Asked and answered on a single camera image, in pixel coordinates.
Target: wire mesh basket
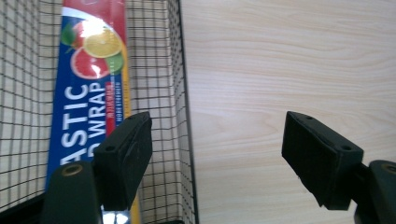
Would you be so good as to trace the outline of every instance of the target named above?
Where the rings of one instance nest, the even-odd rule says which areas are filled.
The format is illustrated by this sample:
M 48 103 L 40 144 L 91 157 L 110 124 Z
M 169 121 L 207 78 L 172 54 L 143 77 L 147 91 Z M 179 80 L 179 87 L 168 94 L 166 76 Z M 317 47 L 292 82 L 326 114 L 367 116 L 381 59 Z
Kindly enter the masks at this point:
M 133 113 L 152 117 L 144 223 L 199 223 L 180 2 L 127 0 Z M 0 212 L 44 191 L 62 0 L 0 1 Z

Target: wooden surface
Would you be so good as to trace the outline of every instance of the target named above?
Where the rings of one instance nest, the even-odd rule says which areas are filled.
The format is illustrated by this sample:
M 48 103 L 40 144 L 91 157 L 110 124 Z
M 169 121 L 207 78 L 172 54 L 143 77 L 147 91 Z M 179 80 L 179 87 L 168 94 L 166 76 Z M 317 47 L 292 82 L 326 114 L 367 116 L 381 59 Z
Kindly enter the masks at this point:
M 182 3 L 202 223 L 353 223 L 281 157 L 285 115 L 396 161 L 396 2 Z

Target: screw hole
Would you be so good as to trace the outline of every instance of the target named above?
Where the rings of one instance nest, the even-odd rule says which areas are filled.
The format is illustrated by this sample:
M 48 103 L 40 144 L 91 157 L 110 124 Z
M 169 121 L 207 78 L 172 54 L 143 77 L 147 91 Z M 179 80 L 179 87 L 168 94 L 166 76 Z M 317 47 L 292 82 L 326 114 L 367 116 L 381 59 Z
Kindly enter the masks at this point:
M 115 147 L 106 147 L 105 151 L 114 151 L 116 148 Z
M 63 168 L 62 175 L 64 175 L 64 176 L 76 175 L 81 171 L 82 171 L 81 165 L 73 164 L 73 165 L 69 165 L 69 166 Z
M 396 175 L 396 166 L 391 164 L 382 164 L 382 167 L 385 168 L 388 172 Z
M 341 148 L 343 150 L 347 150 L 347 151 L 352 150 L 352 147 L 349 147 L 349 146 L 341 146 Z

